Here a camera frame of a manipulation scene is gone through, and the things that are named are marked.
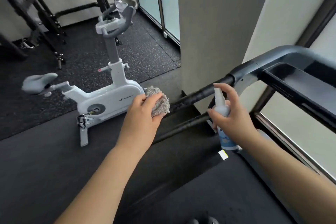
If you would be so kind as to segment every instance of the forearm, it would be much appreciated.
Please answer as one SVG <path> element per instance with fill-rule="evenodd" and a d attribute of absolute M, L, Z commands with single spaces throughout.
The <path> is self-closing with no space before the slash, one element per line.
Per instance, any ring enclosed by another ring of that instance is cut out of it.
<path fill-rule="evenodd" d="M 336 222 L 334 184 L 258 133 L 240 143 L 263 167 L 281 195 L 307 223 Z"/>
<path fill-rule="evenodd" d="M 115 146 L 56 224 L 111 224 L 140 156 Z"/>

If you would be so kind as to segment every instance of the exercise bike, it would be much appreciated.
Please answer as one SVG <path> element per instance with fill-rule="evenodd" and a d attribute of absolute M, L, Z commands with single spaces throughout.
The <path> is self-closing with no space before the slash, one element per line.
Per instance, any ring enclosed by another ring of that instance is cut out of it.
<path fill-rule="evenodd" d="M 133 98 L 144 93 L 137 82 L 126 79 L 124 69 L 129 66 L 119 58 L 116 46 L 117 36 L 132 24 L 134 7 L 134 1 L 127 4 L 115 0 L 111 7 L 98 18 L 96 31 L 103 35 L 110 60 L 108 65 L 98 69 L 98 72 L 109 72 L 113 82 L 111 85 L 90 93 L 84 92 L 77 86 L 70 86 L 69 82 L 51 85 L 51 82 L 57 78 L 56 73 L 32 75 L 23 81 L 22 90 L 28 94 L 48 97 L 53 90 L 61 90 L 65 99 L 77 102 L 77 110 L 80 114 L 77 117 L 77 124 L 80 127 L 81 146 L 88 144 L 88 128 L 126 112 Z M 112 16 L 111 13 L 117 14 L 119 18 Z"/>

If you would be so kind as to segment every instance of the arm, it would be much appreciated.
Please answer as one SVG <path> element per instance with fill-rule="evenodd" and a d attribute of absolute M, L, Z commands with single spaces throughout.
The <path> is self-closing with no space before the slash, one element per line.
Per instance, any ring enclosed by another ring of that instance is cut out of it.
<path fill-rule="evenodd" d="M 151 116 L 152 108 L 161 96 L 159 93 L 146 99 L 142 94 L 134 98 L 116 146 L 55 224 L 113 222 L 128 179 L 152 144 L 163 117 Z"/>
<path fill-rule="evenodd" d="M 214 84 L 227 93 L 231 113 L 223 117 L 209 109 L 214 123 L 263 167 L 272 183 L 307 223 L 336 223 L 336 186 L 315 173 L 254 128 L 236 91 L 227 84 Z"/>

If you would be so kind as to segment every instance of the gray microfiber cloth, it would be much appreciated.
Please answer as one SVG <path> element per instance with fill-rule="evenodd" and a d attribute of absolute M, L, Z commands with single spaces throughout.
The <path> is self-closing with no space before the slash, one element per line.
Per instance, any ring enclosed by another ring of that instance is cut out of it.
<path fill-rule="evenodd" d="M 159 88 L 154 88 L 153 86 L 150 86 L 145 89 L 146 98 L 159 92 L 161 92 L 161 90 Z M 169 109 L 170 109 L 169 100 L 167 96 L 162 93 L 162 97 L 158 101 L 156 101 L 156 104 L 152 109 L 152 117 L 162 113 L 169 113 Z"/>

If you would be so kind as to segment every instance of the bike saddle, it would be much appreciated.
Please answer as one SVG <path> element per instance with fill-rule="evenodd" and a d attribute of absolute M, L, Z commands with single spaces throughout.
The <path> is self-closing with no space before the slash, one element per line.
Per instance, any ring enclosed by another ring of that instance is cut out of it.
<path fill-rule="evenodd" d="M 57 78 L 56 73 L 28 76 L 22 84 L 22 90 L 28 94 L 41 94 Z"/>

